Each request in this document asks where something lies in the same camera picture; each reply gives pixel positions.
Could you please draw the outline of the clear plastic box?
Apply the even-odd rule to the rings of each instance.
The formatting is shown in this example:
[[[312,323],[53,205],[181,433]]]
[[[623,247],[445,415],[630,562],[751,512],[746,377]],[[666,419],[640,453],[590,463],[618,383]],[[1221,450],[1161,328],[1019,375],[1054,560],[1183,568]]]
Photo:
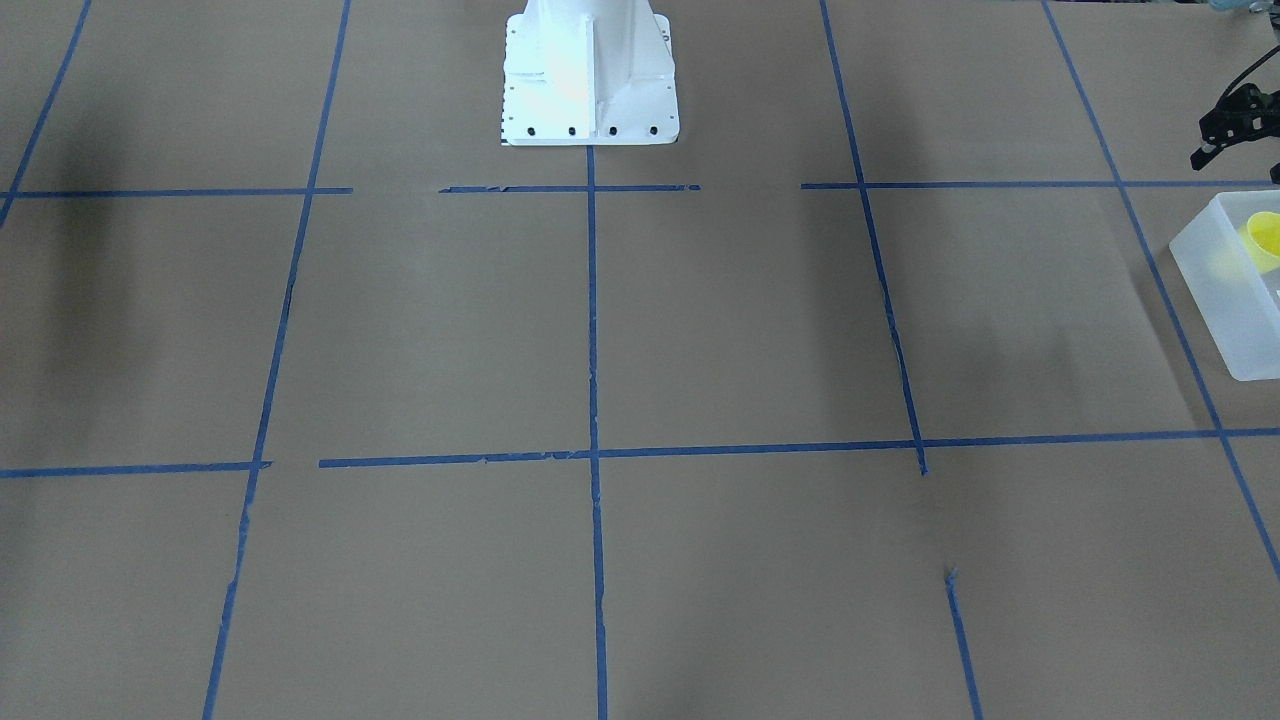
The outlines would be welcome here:
[[[1170,243],[1235,380],[1279,378],[1279,269],[1261,275],[1238,236],[1239,227],[1257,211],[1277,213],[1279,192],[1217,193]]]

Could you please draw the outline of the yellow paper cup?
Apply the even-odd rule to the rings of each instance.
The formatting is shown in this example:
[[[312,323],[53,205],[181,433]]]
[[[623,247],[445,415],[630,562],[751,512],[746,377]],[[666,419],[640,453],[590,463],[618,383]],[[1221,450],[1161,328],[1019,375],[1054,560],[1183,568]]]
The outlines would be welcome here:
[[[1280,215],[1276,211],[1257,211],[1239,227],[1242,247],[1261,275],[1276,272],[1280,265]]]

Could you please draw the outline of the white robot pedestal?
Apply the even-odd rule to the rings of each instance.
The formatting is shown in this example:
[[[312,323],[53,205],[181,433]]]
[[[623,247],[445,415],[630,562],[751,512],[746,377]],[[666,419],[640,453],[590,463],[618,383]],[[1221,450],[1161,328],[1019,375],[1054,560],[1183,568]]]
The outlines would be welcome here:
[[[504,41],[502,143],[678,141],[671,24],[649,1],[529,1]]]

